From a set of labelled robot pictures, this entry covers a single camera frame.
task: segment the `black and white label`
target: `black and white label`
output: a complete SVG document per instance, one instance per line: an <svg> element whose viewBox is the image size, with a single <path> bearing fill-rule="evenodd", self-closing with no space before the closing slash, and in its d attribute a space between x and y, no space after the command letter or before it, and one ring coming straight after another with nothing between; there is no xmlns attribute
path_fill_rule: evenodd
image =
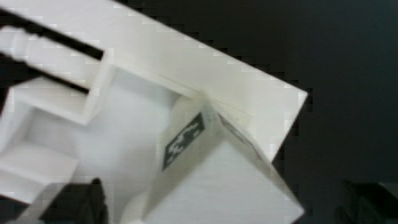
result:
<svg viewBox="0 0 398 224"><path fill-rule="evenodd" d="M228 119L223 117L221 114L219 114L219 118L221 118L221 123L223 123L228 131L230 131L230 133L234 134L234 136L237 137L237 139L241 140L241 142L253 148L253 150L255 150L255 152L258 154L258 148L257 148L251 140L248 139L246 135L239 131L239 128L234 126L232 122L228 121Z"/></svg>
<svg viewBox="0 0 398 224"><path fill-rule="evenodd" d="M171 166L180 154L191 146L196 138L205 131L203 114L200 113L189 125L186 126L178 136L175 137L171 143L166 146L166 156L164 156L164 170Z"/></svg>

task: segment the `printed label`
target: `printed label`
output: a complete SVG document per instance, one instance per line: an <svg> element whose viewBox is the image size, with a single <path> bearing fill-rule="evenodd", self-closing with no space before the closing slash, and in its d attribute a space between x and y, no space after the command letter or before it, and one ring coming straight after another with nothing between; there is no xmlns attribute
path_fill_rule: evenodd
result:
<svg viewBox="0 0 398 224"><path fill-rule="evenodd" d="M189 125L186 126L178 136L175 137L171 143L166 146L164 170L171 166L180 154L184 153L203 131L205 131L205 123L203 123L203 114L200 113Z"/></svg>

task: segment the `white plastic part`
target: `white plastic part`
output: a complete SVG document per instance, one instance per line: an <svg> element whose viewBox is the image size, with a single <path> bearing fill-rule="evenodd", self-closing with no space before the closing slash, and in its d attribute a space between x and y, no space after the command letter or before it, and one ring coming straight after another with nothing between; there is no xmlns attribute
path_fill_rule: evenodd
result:
<svg viewBox="0 0 398 224"><path fill-rule="evenodd" d="M100 62L49 38L24 29L0 29L0 52L74 84L91 89Z"/></svg>
<svg viewBox="0 0 398 224"><path fill-rule="evenodd" d="M0 0L0 6L98 49L113 49L116 67L186 96L203 92L248 114L248 131L273 161L308 93L118 2Z"/></svg>
<svg viewBox="0 0 398 224"><path fill-rule="evenodd" d="M200 101L180 103L184 105L177 105L180 109L175 110L159 144L159 179L130 201L122 224L262 224L266 220L267 223L292 224L305 210L273 164L267 158L258 157L257 142L248 144L250 140L242 142L248 138L242 137L244 133L239 133L239 138L237 132L230 133L219 122L221 112L214 108L207 108ZM200 113L205 131L184 149ZM182 154L170 164L164 153L175 145L177 136L184 139L178 140L180 150L175 153Z"/></svg>

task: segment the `white cardboard structure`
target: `white cardboard structure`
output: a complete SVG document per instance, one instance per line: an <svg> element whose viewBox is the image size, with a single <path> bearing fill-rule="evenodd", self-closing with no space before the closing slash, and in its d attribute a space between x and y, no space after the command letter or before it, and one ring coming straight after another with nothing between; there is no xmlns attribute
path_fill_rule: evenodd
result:
<svg viewBox="0 0 398 224"><path fill-rule="evenodd" d="M289 224L303 215L258 144L214 106L200 99L178 101L159 178L130 201L122 224Z"/></svg>
<svg viewBox="0 0 398 224"><path fill-rule="evenodd" d="M230 143L225 143L221 148L218 147L214 152L219 152L219 154L216 153L219 157L212 158L232 156L230 159L242 162L242 166L246 165L248 169L251 168L251 171L258 172L257 175L264 175L262 170L274 173L271 161L299 114L306 92L109 0L84 2L79 0L68 2L61 0L0 0L0 7L106 51L88 96L81 96L77 93L70 94L72 90L65 90L58 83L43 79L33 80L13 88L15 99L10 98L6 106L6 111L11 108L11 112L3 115L0 150L13 151L11 145L15 144L22 144L27 151L36 150L36 146L40 146L38 150L43 150L43 147L47 150L49 148L51 151L54 150L56 157L61 157L54 160L70 158L75 161L79 159L79 168L75 165L68 169L68 174L52 174L51 176L72 178L77 168L74 180L97 176L104 179L106 185L113 186L106 188L109 198L113 198L109 200L113 223L120 222L122 217L129 217L130 207L127 205L141 204L134 196L148 189L159 176L155 172L161 161L155 159L159 136L170 120L182 119L178 116L184 116L182 110L187 110L184 105L191 104L189 99L198 95L209 95L219 105L219 111L225 111L251 136L260 149L264 169L257 168L260 163L253 159L239 160L237 146ZM47 72L56 76L63 74L58 72L58 66ZM74 81L77 77L72 79L63 76L63 78L77 84ZM54 97L54 94L49 94L51 89L56 92L61 91L59 96L63 97ZM186 103L180 101L173 108L182 95L187 97L182 100ZM29 161L29 159L40 161L36 157L19 156L22 161ZM45 164L47 169L54 167L52 163ZM232 164L228 166L226 163L226 170L219 171L219 174L226 175L228 170L234 172L235 166ZM251 173L250 170L241 171L246 175ZM33 176L27 171L13 172L8 170L8 173L0 172L0 175L3 177L24 176L22 180L17 178L15 185L22 181L31 181ZM285 221L278 218L282 213L271 213L267 217L276 220L273 223L290 223L301 216L301 206L290 192L282 190L285 189L282 178L267 177L267 175L262 178L264 186L267 185L276 190L276 194L269 194L269 196L267 192L262 194L260 190L264 199L271 199L269 197L276 195L269 204L289 198L289 204L282 205L290 205L283 210L285 216L290 217ZM29 197L22 196L19 199L31 202L38 193L40 190ZM148 224L155 224L157 220L162 220L162 215L152 217L150 221L141 219ZM189 216L177 220L187 222L187 219Z"/></svg>

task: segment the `dark background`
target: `dark background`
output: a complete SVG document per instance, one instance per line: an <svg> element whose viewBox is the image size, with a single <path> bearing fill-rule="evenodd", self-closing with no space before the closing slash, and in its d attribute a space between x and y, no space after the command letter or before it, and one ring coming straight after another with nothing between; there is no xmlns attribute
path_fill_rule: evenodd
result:
<svg viewBox="0 0 398 224"><path fill-rule="evenodd" d="M398 178L398 2L122 2L310 91L274 164L308 211L299 223L335 223L342 180Z"/></svg>

